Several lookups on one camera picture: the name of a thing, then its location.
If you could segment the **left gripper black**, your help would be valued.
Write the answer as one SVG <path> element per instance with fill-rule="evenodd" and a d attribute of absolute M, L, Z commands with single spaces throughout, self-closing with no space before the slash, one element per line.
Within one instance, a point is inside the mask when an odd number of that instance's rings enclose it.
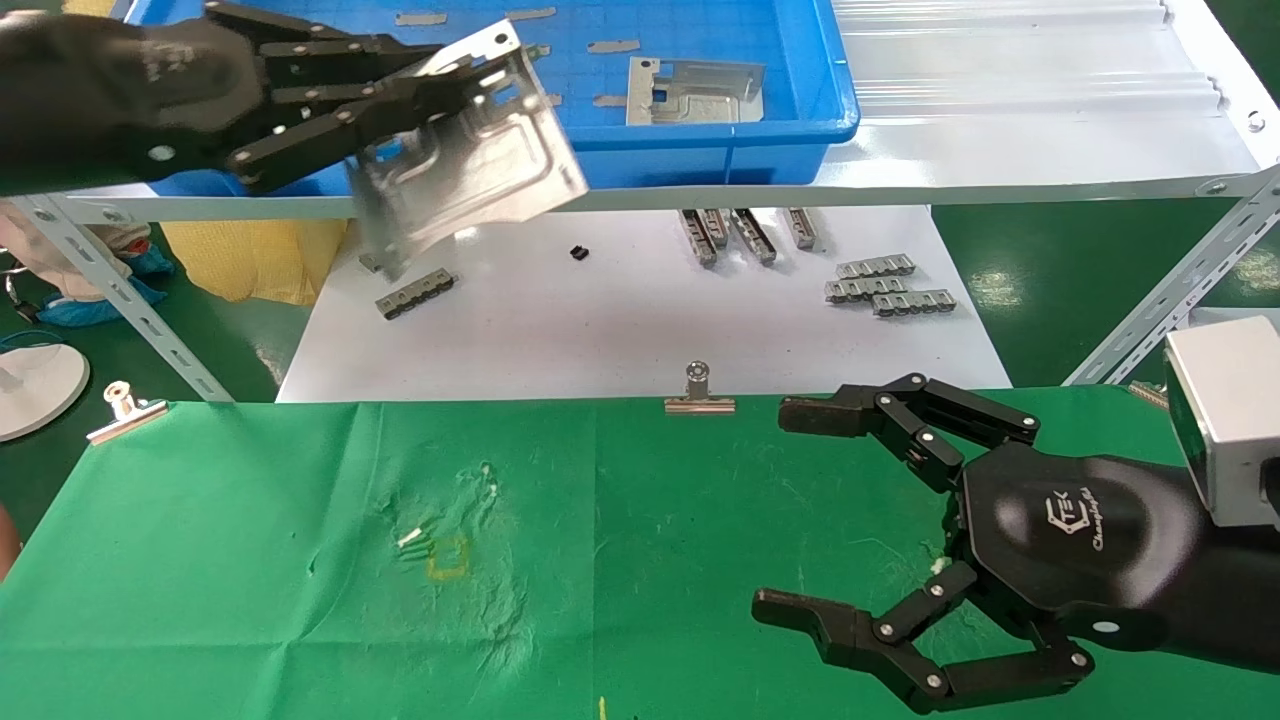
<path fill-rule="evenodd" d="M 252 195 L 461 113 L 504 65 L 420 74 L 404 69 L 443 45 L 353 35 L 225 1 L 206 1 L 204 18 L 136 32 L 133 179 L 219 170 Z M 265 76 L 284 88 L 268 95 Z"/>

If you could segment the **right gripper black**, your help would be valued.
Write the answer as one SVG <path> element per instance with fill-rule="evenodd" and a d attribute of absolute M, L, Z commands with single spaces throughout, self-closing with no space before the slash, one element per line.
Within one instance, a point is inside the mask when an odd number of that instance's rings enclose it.
<path fill-rule="evenodd" d="M 951 562 L 878 618 L 771 588 L 751 600 L 756 621 L 809 635 L 824 664 L 874 676 L 913 712 L 1064 694 L 1094 670 L 1068 635 L 1126 651 L 1196 646 L 1190 566 L 1207 514 L 1187 469 L 1042 452 L 1027 446 L 1038 418 L 923 374 L 845 384 L 826 398 L 783 397 L 778 425 L 872 437 L 940 495 L 957 491 L 965 462 L 943 432 L 984 448 L 1005 445 L 964 471 L 961 551 L 973 568 Z M 916 638 L 973 597 L 1033 648 L 947 665 L 924 656 Z"/>

